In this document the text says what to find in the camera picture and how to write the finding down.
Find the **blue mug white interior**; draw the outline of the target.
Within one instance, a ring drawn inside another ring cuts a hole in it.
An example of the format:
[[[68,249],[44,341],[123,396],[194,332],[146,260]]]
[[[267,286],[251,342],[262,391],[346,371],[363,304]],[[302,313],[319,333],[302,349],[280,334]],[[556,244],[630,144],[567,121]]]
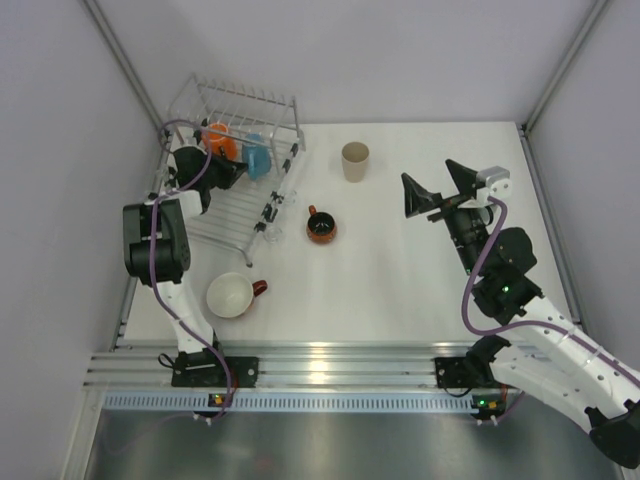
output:
[[[257,181],[271,170],[268,148],[259,133],[249,133],[242,145],[242,161],[247,165],[247,173],[252,181]]]

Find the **orange mug black handle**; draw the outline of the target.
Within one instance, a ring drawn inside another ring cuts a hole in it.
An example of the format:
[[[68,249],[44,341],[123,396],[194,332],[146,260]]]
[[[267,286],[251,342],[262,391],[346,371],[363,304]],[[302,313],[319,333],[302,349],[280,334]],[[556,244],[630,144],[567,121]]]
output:
[[[230,130],[226,124],[220,122],[207,124],[202,131],[201,138],[207,151],[230,161],[237,159],[237,145],[230,136]]]

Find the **beige handleless cup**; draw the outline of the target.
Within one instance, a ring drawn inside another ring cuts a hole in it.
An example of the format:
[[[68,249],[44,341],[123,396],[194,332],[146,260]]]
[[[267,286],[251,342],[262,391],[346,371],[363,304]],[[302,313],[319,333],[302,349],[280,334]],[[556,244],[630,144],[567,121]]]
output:
[[[344,177],[351,183],[364,179],[370,157],[369,147],[362,142],[349,142],[341,150]]]

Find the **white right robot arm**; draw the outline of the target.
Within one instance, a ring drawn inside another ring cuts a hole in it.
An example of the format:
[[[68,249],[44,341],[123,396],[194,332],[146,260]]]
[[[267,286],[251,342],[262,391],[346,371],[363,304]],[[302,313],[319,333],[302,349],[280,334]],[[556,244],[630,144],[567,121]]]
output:
[[[513,187],[499,166],[445,162],[456,194],[445,197],[402,174],[407,218],[446,225],[467,274],[460,314],[477,342],[463,365],[476,385],[506,384],[569,418],[608,459],[639,466],[639,373],[567,319],[529,277],[533,244],[507,227]]]

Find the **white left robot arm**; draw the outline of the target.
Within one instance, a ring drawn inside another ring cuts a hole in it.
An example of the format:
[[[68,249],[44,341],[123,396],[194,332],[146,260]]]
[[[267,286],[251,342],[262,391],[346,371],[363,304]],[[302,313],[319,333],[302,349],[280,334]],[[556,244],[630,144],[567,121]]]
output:
[[[188,276],[191,249],[186,221],[208,211],[211,191],[231,188],[247,165],[196,146],[171,152],[161,190],[142,203],[123,207],[124,263],[128,274],[149,287],[166,312],[177,339],[177,354],[158,355],[178,388],[253,388],[255,356],[226,356],[205,319]]]

